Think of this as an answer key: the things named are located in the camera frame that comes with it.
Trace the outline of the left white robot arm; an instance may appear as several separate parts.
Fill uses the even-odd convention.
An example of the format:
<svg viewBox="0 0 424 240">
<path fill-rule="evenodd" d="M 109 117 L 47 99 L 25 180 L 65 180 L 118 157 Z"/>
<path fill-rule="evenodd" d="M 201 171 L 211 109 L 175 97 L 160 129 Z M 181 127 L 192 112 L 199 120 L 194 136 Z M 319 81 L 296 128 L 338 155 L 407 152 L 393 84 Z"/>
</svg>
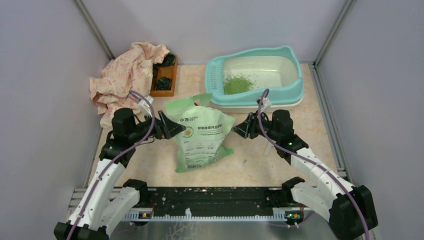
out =
<svg viewBox="0 0 424 240">
<path fill-rule="evenodd" d="M 93 179 L 68 220 L 56 224 L 56 239 L 108 240 L 131 208 L 149 203 L 147 183 L 141 180 L 129 179 L 114 199 L 110 195 L 137 146 L 150 137 L 169 140 L 186 130 L 163 111 L 158 111 L 158 115 L 148 115 L 140 121 L 130 108 L 114 113 L 112 130 L 101 149 Z"/>
</svg>

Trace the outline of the green litter bag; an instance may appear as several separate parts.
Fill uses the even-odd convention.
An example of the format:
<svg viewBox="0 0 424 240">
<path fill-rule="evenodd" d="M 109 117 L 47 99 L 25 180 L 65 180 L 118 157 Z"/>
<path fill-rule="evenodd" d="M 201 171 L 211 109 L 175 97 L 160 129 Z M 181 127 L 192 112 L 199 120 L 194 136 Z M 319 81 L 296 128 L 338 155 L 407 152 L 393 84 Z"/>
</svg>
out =
<svg viewBox="0 0 424 240">
<path fill-rule="evenodd" d="M 178 146 L 176 172 L 208 166 L 234 154 L 223 145 L 235 118 L 210 107 L 211 93 L 202 93 L 165 103 L 168 117 L 185 130 L 173 139 Z"/>
</svg>

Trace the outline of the white bag clip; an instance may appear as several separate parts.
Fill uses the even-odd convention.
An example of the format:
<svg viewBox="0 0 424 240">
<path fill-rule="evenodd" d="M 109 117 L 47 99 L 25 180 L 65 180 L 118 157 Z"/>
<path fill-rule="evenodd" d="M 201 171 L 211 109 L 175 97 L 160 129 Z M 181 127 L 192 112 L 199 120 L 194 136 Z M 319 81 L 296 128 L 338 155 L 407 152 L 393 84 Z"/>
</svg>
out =
<svg viewBox="0 0 424 240">
<path fill-rule="evenodd" d="M 264 156 L 268 156 L 269 154 L 270 154 L 270 152 L 271 152 L 271 149 L 273 148 L 273 145 L 272 144 L 270 144 L 270 143 L 268 143 L 266 146 L 265 146 L 265 149 L 264 149 L 264 152 L 263 152 L 263 155 Z"/>
</svg>

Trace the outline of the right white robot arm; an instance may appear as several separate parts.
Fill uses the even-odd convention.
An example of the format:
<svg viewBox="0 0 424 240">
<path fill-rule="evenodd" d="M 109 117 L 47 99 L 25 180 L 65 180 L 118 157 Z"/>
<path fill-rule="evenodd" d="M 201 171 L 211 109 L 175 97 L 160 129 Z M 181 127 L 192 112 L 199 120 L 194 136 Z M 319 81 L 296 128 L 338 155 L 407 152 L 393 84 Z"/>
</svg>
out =
<svg viewBox="0 0 424 240">
<path fill-rule="evenodd" d="M 294 177 L 283 185 L 281 199 L 287 206 L 297 203 L 325 219 L 339 240 L 369 238 L 379 224 L 371 191 L 355 186 L 321 161 L 294 130 L 289 111 L 276 110 L 269 119 L 264 112 L 251 112 L 232 128 L 244 139 L 262 136 L 290 166 L 306 175 L 314 185 Z"/>
</svg>

